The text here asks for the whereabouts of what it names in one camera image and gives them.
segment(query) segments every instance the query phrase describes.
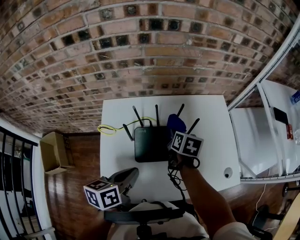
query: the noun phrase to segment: black router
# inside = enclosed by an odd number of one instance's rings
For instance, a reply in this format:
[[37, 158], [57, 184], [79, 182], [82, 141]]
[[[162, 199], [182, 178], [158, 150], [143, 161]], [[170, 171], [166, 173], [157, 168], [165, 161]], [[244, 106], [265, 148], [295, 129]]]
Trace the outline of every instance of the black router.
[[[181, 105], [177, 116], [180, 115], [184, 104]], [[157, 126], [154, 127], [150, 121], [150, 126], [145, 127], [135, 106], [132, 107], [141, 126], [134, 130], [134, 138], [131, 136], [128, 127], [123, 124], [123, 127], [131, 141], [135, 142], [135, 160], [138, 163], [145, 162], [161, 162], [168, 161], [168, 147], [167, 145], [171, 141], [172, 134], [171, 130], [167, 126], [160, 126], [159, 116], [158, 116], [158, 106], [155, 105], [156, 110], [156, 123]], [[195, 127], [196, 122], [192, 125], [189, 132]]]

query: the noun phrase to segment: blue object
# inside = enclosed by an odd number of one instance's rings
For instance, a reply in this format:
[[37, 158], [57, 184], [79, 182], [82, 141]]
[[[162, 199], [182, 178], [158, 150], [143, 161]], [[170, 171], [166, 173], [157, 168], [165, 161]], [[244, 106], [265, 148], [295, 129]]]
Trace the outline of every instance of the blue object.
[[300, 91], [296, 91], [296, 93], [291, 96], [291, 102], [294, 105], [299, 101], [300, 101]]
[[182, 121], [176, 114], [171, 114], [169, 116], [167, 127], [181, 133], [185, 133], [187, 131], [187, 126], [184, 121]]

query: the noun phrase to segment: brick wall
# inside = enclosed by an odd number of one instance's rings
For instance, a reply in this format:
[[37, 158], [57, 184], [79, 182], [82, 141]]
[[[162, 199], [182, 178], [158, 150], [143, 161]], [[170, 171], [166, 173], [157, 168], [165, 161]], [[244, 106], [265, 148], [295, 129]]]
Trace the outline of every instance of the brick wall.
[[0, 10], [0, 109], [38, 132], [96, 131], [104, 99], [229, 103], [299, 13], [292, 0], [8, 0]]

